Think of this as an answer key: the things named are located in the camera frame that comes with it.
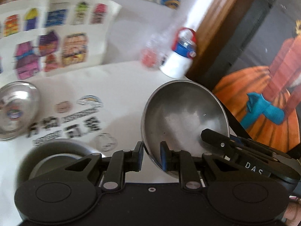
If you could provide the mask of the person's hand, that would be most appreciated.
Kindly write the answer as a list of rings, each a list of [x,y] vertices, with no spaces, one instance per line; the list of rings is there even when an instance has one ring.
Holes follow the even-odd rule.
[[[286,218],[285,225],[287,226],[298,226],[301,221],[301,207],[300,198],[291,200],[285,211],[284,218]]]

